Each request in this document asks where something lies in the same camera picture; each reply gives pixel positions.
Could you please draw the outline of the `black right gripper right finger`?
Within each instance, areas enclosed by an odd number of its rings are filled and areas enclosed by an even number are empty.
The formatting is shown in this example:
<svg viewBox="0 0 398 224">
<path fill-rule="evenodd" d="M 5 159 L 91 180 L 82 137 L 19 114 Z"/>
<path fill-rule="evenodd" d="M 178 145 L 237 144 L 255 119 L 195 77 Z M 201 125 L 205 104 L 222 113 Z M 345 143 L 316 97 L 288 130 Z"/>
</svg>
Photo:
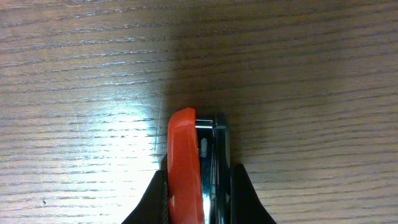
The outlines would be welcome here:
<svg viewBox="0 0 398 224">
<path fill-rule="evenodd" d="M 276 224 L 259 200 L 243 164 L 231 169 L 231 223 Z"/>
</svg>

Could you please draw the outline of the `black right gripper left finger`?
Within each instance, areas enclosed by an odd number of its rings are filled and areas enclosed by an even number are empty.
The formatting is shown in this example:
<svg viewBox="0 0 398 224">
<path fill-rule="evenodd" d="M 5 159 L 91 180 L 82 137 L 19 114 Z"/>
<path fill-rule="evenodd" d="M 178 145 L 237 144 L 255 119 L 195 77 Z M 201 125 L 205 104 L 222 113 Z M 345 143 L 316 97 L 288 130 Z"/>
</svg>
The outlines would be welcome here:
<svg viewBox="0 0 398 224">
<path fill-rule="evenodd" d="M 167 182 L 167 156 L 160 163 L 144 195 L 122 224 L 168 224 L 169 188 Z"/>
</svg>

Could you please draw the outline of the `orange stapler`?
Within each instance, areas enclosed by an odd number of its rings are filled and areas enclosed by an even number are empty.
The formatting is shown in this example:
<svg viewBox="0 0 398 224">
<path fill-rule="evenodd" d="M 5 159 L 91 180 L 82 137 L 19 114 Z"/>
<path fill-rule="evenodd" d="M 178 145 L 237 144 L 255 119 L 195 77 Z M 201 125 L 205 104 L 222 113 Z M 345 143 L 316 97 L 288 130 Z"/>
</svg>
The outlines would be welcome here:
<svg viewBox="0 0 398 224">
<path fill-rule="evenodd" d="M 175 112 L 167 130 L 167 180 L 172 223 L 230 223 L 230 137 L 226 116 Z"/>
</svg>

